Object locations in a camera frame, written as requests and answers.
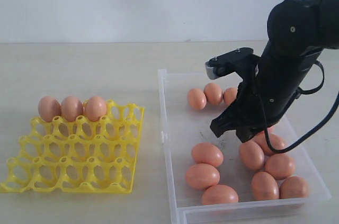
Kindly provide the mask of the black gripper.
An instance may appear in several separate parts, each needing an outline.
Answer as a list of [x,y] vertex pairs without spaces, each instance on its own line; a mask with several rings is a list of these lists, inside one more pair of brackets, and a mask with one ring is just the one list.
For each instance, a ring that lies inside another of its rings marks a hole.
[[237,138],[245,143],[276,124],[300,95],[314,94],[322,88],[322,84],[308,90],[300,87],[311,67],[321,66],[317,60],[321,52],[311,49],[292,55],[265,49],[257,74],[239,85],[236,100],[211,121],[213,134],[220,138],[226,131],[235,130]]

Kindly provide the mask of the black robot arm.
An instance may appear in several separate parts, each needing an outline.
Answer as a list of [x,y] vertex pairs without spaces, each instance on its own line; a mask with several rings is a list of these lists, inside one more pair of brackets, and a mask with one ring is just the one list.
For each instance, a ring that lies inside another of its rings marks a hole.
[[300,84],[321,52],[338,48],[338,0],[284,0],[269,14],[267,34],[260,56],[243,47],[206,62],[210,79],[242,78],[236,99],[211,121],[217,137],[235,130],[246,142],[278,123],[305,93]]

